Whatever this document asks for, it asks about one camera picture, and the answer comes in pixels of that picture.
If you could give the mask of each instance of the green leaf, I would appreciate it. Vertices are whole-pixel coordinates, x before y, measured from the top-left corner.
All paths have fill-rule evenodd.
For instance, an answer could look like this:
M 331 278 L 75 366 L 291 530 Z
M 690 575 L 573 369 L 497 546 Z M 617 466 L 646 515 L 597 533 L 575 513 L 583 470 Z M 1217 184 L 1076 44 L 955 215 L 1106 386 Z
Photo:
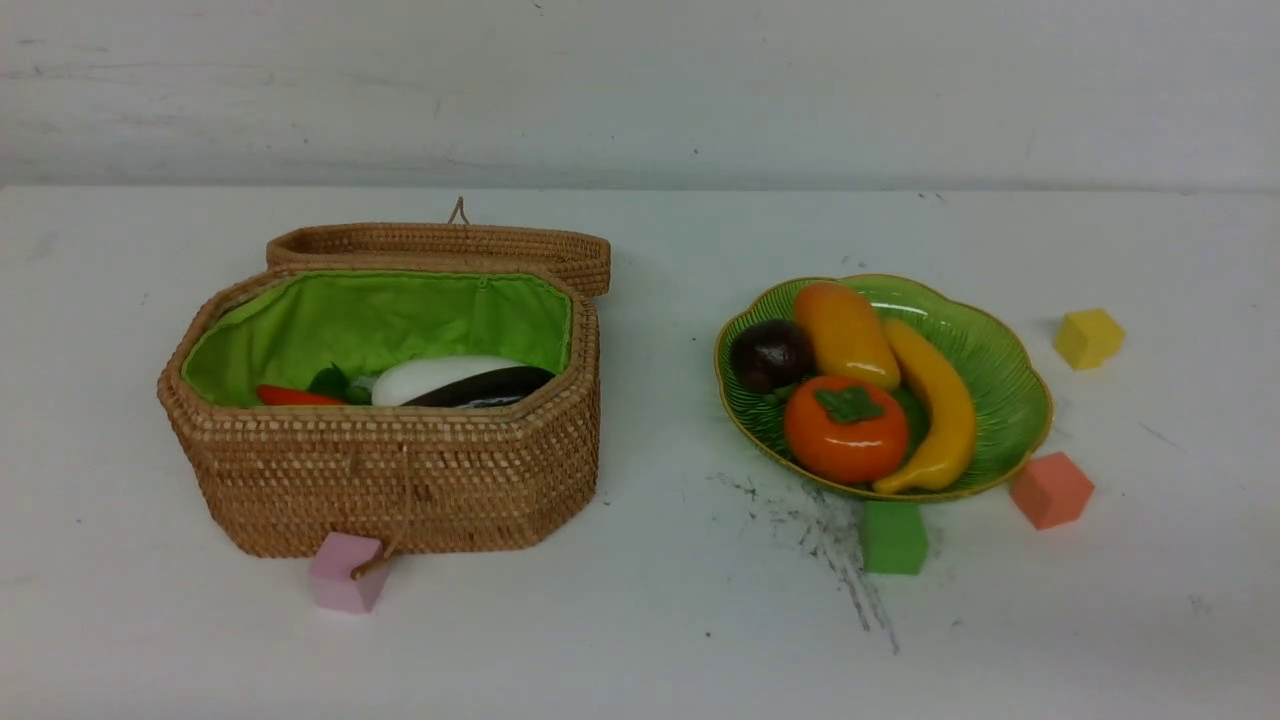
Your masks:
M 372 405 L 374 395 L 369 392 L 369 388 L 365 386 L 348 386 L 347 402 L 351 405 Z
M 342 368 L 334 363 L 311 378 L 311 384 L 307 386 L 307 392 L 346 401 L 347 387 L 349 384 L 351 380 L 347 379 L 347 373 L 343 373 Z
M 846 387 L 842 391 L 819 389 L 814 398 L 827 411 L 832 423 L 847 425 L 863 420 L 874 420 L 884 414 L 884 407 L 872 400 L 861 386 Z
M 769 395 L 765 395 L 764 404 L 768 405 L 769 407 L 783 406 L 787 404 L 788 400 L 791 400 L 791 396 L 795 395 L 795 391 L 796 391 L 795 383 L 788 386 L 782 386 L 771 392 Z

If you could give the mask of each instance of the eggplant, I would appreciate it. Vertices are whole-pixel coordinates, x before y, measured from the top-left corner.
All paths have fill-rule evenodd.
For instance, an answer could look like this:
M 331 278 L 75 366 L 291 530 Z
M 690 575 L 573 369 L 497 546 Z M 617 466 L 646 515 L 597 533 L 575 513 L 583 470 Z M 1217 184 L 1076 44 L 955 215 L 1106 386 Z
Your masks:
M 394 407 L 449 383 L 524 365 L 498 355 L 445 355 L 401 363 L 378 377 L 371 388 L 374 405 Z
M 518 402 L 543 387 L 556 374 L 532 365 L 516 365 L 479 373 L 406 402 L 415 407 L 499 407 Z

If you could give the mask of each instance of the toy block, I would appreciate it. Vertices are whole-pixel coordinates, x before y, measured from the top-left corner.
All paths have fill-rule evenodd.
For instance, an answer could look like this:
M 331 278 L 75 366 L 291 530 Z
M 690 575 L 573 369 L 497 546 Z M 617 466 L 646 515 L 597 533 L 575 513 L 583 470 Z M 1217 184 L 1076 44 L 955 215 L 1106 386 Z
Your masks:
M 1074 523 L 1093 496 L 1093 482 L 1066 454 L 1037 457 L 1014 478 L 1009 491 L 1037 530 Z
M 1123 343 L 1124 328 L 1106 310 L 1094 307 L 1064 315 L 1053 348 L 1073 369 L 1089 370 L 1119 352 Z
M 358 580 L 351 573 L 383 552 L 381 541 L 329 533 L 311 560 L 311 597 L 328 610 L 362 615 L 372 611 L 387 584 L 389 565 L 371 569 Z
M 929 553 L 920 506 L 914 502 L 868 502 L 858 525 L 863 569 L 883 575 L 919 575 Z

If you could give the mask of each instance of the orange persimmon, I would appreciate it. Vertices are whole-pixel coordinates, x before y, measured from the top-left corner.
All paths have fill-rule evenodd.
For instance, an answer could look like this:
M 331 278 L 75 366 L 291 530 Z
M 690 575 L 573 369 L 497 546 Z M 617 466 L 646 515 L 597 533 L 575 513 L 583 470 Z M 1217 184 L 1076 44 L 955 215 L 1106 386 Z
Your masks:
M 782 430 L 804 469 L 842 486 L 896 470 L 910 437 L 906 413 L 892 395 L 841 375 L 818 375 L 796 388 Z

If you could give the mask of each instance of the pink block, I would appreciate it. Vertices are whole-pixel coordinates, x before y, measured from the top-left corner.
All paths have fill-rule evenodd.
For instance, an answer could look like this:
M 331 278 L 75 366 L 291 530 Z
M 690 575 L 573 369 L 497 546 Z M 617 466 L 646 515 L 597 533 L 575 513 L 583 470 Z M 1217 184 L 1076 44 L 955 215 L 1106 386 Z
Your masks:
M 1014 478 L 1014 503 L 1037 530 L 1073 523 L 1093 496 L 1093 482 L 1065 452 L 1037 457 Z
M 390 566 L 376 568 L 358 580 L 351 579 L 351 571 L 381 552 L 381 541 L 329 533 L 311 561 L 311 596 L 315 603 L 340 612 L 372 611 Z

